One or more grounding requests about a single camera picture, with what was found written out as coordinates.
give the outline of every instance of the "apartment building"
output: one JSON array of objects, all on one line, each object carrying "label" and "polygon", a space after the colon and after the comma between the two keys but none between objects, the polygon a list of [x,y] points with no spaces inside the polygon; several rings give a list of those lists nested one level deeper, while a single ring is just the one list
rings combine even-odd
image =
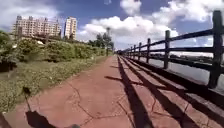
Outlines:
[{"label": "apartment building", "polygon": [[73,39],[75,40],[76,27],[77,27],[76,18],[68,17],[66,22],[65,22],[64,36],[69,38],[71,35],[73,35]]},{"label": "apartment building", "polygon": [[16,23],[13,25],[12,32],[14,34],[23,34],[26,36],[34,35],[49,35],[57,36],[61,31],[58,20],[55,22],[45,19],[34,19],[30,16],[28,19],[23,19],[22,16],[17,16]]}]

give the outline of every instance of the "grass patch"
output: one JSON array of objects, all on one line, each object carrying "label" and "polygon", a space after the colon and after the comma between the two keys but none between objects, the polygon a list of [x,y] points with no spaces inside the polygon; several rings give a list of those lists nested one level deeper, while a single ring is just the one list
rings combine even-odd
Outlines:
[{"label": "grass patch", "polygon": [[21,93],[22,87],[29,87],[32,95],[35,95],[103,59],[105,57],[72,59],[59,63],[44,61],[18,63],[15,70],[0,73],[0,111],[10,111],[17,103],[24,101],[24,96]]}]

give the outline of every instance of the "red brick path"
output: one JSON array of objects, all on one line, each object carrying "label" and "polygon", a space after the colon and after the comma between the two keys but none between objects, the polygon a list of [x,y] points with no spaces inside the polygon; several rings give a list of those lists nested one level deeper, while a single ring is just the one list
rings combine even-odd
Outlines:
[{"label": "red brick path", "polygon": [[92,70],[30,98],[31,110],[36,113],[26,115],[28,107],[23,103],[5,118],[13,128],[63,128],[72,124],[81,128],[224,126],[221,109],[144,70],[117,56],[110,57]]}]

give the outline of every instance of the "blue sky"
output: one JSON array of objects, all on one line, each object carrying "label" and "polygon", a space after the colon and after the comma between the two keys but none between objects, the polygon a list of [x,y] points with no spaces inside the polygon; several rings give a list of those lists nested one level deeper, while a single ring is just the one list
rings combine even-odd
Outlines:
[{"label": "blue sky", "polygon": [[[222,0],[0,0],[0,29],[10,31],[17,15],[59,18],[62,27],[68,16],[78,19],[76,38],[88,41],[111,28],[117,49],[125,49],[147,38],[164,38],[212,28],[215,9],[223,10]],[[191,39],[173,47],[209,46],[211,37]]]}]

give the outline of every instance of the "railing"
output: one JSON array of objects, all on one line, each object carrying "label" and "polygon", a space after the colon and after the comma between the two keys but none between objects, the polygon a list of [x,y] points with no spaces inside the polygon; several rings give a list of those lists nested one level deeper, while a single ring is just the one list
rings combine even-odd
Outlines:
[{"label": "railing", "polygon": [[[131,47],[130,49],[124,50],[123,53],[126,57],[135,58],[138,57],[140,61],[141,57],[146,57],[146,63],[149,63],[149,59],[156,59],[164,61],[163,69],[167,69],[169,66],[169,62],[187,65],[195,68],[200,68],[204,70],[210,71],[208,87],[215,88],[218,83],[219,76],[224,73],[224,68],[221,66],[222,63],[222,54],[224,51],[223,48],[223,39],[222,35],[224,34],[224,26],[222,25],[222,14],[221,11],[214,11],[213,12],[213,28],[205,31],[199,31],[194,33],[189,33],[185,35],[180,35],[177,37],[170,37],[170,31],[167,30],[165,32],[165,39],[162,41],[151,43],[150,38],[148,39],[148,43],[146,45],[142,45],[139,43],[139,46]],[[183,39],[190,39],[202,36],[213,36],[213,47],[183,47],[183,48],[170,48],[170,42],[183,40]],[[150,49],[151,46],[165,44],[165,49]],[[165,52],[163,56],[153,56],[150,53],[152,52]],[[171,58],[170,52],[205,52],[205,53],[212,53],[213,59],[212,63],[201,63],[201,62],[194,62],[189,60],[183,60],[178,58]]]}]

